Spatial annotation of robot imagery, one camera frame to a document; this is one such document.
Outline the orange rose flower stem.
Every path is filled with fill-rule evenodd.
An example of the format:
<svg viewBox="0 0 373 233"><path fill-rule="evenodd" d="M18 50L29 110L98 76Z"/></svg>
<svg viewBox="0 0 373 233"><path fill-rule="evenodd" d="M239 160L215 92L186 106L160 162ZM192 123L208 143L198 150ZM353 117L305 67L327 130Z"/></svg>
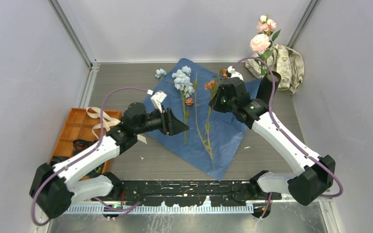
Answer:
<svg viewBox="0 0 373 233"><path fill-rule="evenodd" d="M221 69L219 70L218 74L212 77L213 79L206 82L204 85L204 89L206 91L209 91L210 97L209 101L211 101L217 92L217 89L220 84L223 84L225 79L227 79L227 74L226 74L226 69ZM201 133L199 125L198 125L198 109L197 109L197 104L195 104L195 123L197 127L197 132L198 136L202 141L202 144L208 153L211 161L211 168L214 171L216 166L215 166L215 159L214 159L214 154L213 154L213 148L211 146L211 141L210 141L210 130L211 130L211 125L210 125L210 117L212 113L212 107L208 107L208 114L206 117L205 125L204 125L204 133Z"/></svg>

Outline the blue paper flower bouquet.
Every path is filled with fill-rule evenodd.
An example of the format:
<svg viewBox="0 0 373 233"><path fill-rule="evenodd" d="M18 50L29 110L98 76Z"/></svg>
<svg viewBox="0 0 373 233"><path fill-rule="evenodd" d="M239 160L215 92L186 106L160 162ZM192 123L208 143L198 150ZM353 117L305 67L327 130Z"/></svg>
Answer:
<svg viewBox="0 0 373 233"><path fill-rule="evenodd" d="M166 79L173 81L174 78L172 74L183 66L188 66L192 70L190 79L195 87L195 93L192 97L195 100L195 104L197 104L198 125L201 133L204 133L210 97L210 93L204 89L204 85L206 82L212 80L212 77L217 75L218 72L210 71L191 60L183 58L178 61L172 70L167 71ZM176 118L184 123L181 96L178 90L175 89L174 83L160 80L153 90L162 90L167 94L167 97L162 103L163 106L171 108ZM210 117L210 141L216 166L213 171L210 157L198 136L195 123L195 104L189 108L188 131L175 136L164 135L160 131L149 132L146 135L155 139L167 150L200 171L220 181L230 166L248 128L245 124L237 121L232 113L219 113L212 110Z"/></svg>

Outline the blue hydrangea flower stem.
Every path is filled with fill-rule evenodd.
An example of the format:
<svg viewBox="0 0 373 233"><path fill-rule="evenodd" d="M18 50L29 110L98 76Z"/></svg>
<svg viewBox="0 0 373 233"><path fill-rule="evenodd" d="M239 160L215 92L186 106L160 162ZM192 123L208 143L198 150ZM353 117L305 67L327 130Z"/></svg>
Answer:
<svg viewBox="0 0 373 233"><path fill-rule="evenodd" d="M184 115L184 123L188 123L190 116L190 107L195 104L195 100L192 95L195 93L194 84L191 82L192 70L188 66L183 66L181 69L178 69L175 73L172 74L174 78L174 87L181 96L182 101L182 110Z"/></svg>

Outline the pink rose flower stem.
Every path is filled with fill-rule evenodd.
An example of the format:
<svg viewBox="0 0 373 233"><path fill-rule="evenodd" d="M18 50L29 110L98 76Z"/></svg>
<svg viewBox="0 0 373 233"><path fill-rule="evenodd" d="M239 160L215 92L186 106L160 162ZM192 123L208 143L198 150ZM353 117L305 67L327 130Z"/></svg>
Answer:
<svg viewBox="0 0 373 233"><path fill-rule="evenodd" d="M281 30L276 30L276 22L268 14L259 17L256 29L258 34L250 41L254 57L262 59L273 69L276 68L278 46L275 42Z"/></svg>

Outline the cream ribbon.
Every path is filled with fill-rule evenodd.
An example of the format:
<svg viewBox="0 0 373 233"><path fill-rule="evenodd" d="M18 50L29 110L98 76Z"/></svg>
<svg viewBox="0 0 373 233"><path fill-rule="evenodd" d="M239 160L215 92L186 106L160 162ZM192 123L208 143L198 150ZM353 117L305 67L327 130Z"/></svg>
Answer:
<svg viewBox="0 0 373 233"><path fill-rule="evenodd" d="M100 137L95 133L96 129L105 129L106 132L108 132L113 126L120 123L118 118L109 116L105 111L101 111L101 109L98 107L87 107L85 108L85 111L90 118L102 120L102 123L96 124L91 129L92 133L97 139Z"/></svg>

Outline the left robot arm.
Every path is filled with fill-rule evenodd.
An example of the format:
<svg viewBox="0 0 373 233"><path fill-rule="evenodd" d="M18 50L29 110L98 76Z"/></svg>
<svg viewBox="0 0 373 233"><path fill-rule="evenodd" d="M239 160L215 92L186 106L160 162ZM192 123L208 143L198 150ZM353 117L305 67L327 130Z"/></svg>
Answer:
<svg viewBox="0 0 373 233"><path fill-rule="evenodd" d="M110 172L89 180L82 177L103 164L126 152L138 142L138 135L159 130L173 136L189 130L189 126L177 119L170 108L159 106L151 113L143 103L134 102L124 112L120 123L99 141L79 154L54 166L40 165L35 172L30 189L33 198L31 216L38 205L49 219L62 215L72 204L95 198L121 197L120 180Z"/></svg>

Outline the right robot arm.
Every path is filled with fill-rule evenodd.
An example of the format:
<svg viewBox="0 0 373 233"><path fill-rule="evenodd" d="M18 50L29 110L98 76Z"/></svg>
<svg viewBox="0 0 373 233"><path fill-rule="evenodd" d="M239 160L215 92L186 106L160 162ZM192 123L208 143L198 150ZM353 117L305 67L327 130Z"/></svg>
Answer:
<svg viewBox="0 0 373 233"><path fill-rule="evenodd" d="M217 112L232 113L249 129L262 136L285 159L292 169L289 174L258 173L250 186L255 199L263 199L268 193L291 195L299 204L307 206L318 197L329 198L325 192L333 185L335 160L320 156L295 137L272 111L270 102L280 78L261 80L256 98L252 99L244 81L228 78L218 86L209 105Z"/></svg>

